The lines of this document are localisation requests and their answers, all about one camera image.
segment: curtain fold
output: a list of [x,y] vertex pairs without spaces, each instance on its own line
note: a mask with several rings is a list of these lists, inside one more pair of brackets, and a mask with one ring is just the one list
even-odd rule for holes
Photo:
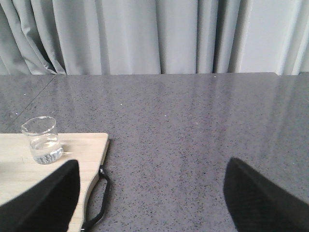
[[308,0],[0,0],[0,74],[299,74],[308,40]]

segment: water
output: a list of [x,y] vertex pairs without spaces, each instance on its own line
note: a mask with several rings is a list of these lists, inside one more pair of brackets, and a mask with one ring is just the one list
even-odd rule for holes
[[30,149],[34,160],[40,164],[55,162],[63,153],[58,137],[54,134],[38,136],[31,141]]

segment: table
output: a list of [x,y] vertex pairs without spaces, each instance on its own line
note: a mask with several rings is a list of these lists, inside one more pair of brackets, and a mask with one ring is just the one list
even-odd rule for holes
[[49,115],[60,133],[109,134],[111,198],[93,231],[235,232],[230,157],[309,203],[308,89],[308,73],[0,76],[0,132]]

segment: wooden cutting board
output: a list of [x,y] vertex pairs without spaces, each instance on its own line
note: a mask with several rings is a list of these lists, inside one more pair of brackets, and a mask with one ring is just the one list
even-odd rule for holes
[[69,224],[69,232],[80,232],[86,204],[98,181],[98,169],[103,164],[108,147],[106,133],[59,134],[64,148],[62,157],[54,163],[37,164],[23,134],[0,134],[0,205],[31,188],[68,160],[78,160],[81,179],[79,200]]

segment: gray granite countertop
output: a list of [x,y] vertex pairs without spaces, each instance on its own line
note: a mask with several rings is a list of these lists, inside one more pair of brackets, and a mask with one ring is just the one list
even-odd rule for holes
[[59,132],[110,135],[111,197],[93,231],[235,232],[230,157],[309,203],[308,90],[306,74],[0,76],[0,132],[49,115]]

